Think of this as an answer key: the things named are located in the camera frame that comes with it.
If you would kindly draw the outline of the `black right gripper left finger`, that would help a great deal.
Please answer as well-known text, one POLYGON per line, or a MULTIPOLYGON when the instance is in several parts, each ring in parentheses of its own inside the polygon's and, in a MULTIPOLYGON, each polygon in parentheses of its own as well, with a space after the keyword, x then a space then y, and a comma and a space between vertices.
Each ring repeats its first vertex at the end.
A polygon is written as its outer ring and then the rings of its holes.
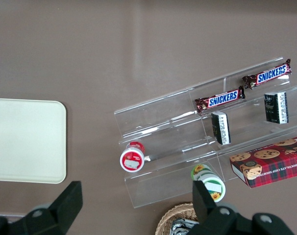
POLYGON ((72 181, 48 208, 9 223, 0 216, 0 235, 65 235, 83 206, 82 183, 72 181))

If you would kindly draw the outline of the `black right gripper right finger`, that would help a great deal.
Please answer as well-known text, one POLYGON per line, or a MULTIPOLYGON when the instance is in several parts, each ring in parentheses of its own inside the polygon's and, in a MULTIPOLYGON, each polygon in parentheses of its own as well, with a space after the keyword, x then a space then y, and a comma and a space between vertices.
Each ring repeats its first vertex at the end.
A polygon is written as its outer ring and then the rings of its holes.
POLYGON ((193 207, 198 224, 189 235, 292 235, 276 215, 256 213, 247 219, 227 206, 217 206, 202 181, 193 181, 193 207))

